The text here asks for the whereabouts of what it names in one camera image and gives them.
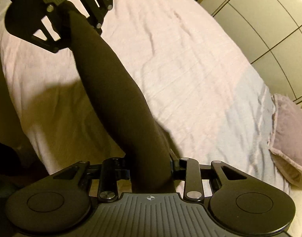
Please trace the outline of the white wardrobe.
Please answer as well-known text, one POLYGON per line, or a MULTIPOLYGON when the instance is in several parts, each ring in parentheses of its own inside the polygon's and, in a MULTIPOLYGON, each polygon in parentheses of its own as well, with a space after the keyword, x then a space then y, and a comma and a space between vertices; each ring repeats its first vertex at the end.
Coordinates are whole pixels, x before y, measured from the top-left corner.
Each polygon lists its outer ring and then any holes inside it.
POLYGON ((272 93, 302 103, 302 0, 199 0, 272 93))

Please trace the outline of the pink and grey bedspread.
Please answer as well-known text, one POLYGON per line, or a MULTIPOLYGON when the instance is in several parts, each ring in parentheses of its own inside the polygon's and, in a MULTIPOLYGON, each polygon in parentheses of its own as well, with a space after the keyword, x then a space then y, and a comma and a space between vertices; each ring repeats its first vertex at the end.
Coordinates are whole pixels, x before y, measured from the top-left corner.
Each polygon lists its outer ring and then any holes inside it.
MULTIPOLYGON (((0 0, 0 56, 22 130, 48 173, 123 152, 97 118, 70 50, 50 53, 10 35, 0 0)), ((195 0, 114 0, 102 38, 143 92, 183 157, 220 160, 284 192, 268 150, 268 87, 195 0)))

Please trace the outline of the brown velvet pillow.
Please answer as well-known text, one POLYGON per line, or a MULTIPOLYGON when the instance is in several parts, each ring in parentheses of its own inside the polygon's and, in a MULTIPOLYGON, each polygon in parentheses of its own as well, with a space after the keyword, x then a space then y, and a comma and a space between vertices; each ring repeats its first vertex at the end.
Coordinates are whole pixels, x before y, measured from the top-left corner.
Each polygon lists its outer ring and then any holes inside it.
POLYGON ((296 168, 278 155, 272 154, 272 159, 282 176, 284 176, 290 184, 302 188, 302 175, 296 168))

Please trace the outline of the dark brown sweater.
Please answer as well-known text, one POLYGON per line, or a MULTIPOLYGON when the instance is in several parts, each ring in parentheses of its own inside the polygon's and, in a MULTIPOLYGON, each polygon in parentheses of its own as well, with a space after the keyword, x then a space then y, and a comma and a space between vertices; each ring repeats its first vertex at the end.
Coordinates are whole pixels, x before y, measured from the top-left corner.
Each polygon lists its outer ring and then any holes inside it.
POLYGON ((120 59, 71 2, 62 4, 64 34, 94 111, 125 153, 135 193, 174 193, 169 133, 154 119, 120 59))

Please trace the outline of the lilac velvet pillow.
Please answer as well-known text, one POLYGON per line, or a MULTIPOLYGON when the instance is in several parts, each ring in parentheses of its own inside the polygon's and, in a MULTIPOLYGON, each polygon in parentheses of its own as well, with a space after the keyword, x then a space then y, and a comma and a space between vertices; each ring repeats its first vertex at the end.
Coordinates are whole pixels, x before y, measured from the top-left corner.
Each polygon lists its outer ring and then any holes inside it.
POLYGON ((302 110, 288 97, 274 94, 270 151, 302 174, 302 110))

